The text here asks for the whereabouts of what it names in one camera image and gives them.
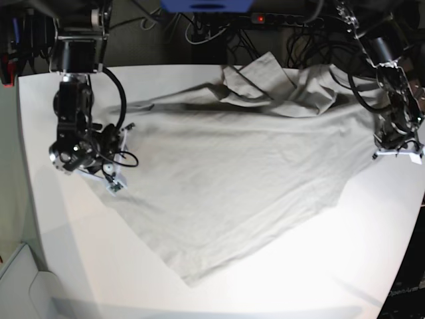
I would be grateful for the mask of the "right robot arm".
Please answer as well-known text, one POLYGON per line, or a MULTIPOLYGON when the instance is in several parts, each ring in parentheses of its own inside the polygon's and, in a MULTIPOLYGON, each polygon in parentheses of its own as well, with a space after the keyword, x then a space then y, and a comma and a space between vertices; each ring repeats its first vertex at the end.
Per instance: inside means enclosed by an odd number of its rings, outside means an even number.
POLYGON ((117 192, 127 186, 121 169, 137 164, 125 163, 132 156, 126 142, 134 125, 124 124, 124 88, 103 65, 111 13, 111 1, 76 1, 64 16, 54 20, 55 44, 49 68, 62 78, 53 100, 58 123, 49 157, 57 170, 92 177, 117 192), (120 111, 115 124, 104 126, 93 121, 90 77, 98 73, 105 74, 118 89, 120 111))

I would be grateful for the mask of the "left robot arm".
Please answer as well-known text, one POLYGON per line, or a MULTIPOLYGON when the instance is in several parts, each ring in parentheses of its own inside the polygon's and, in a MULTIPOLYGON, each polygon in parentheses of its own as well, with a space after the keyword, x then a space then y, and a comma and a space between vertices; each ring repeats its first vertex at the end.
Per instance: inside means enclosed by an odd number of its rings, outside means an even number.
POLYGON ((424 59, 418 45, 424 33, 415 31, 396 14, 401 1, 335 1, 340 19, 359 46, 358 57, 376 72, 379 88, 388 97, 387 106, 371 106, 361 96, 347 73, 357 101, 377 117, 373 157, 408 156, 418 164, 424 159, 424 144, 418 131, 424 123, 424 59))

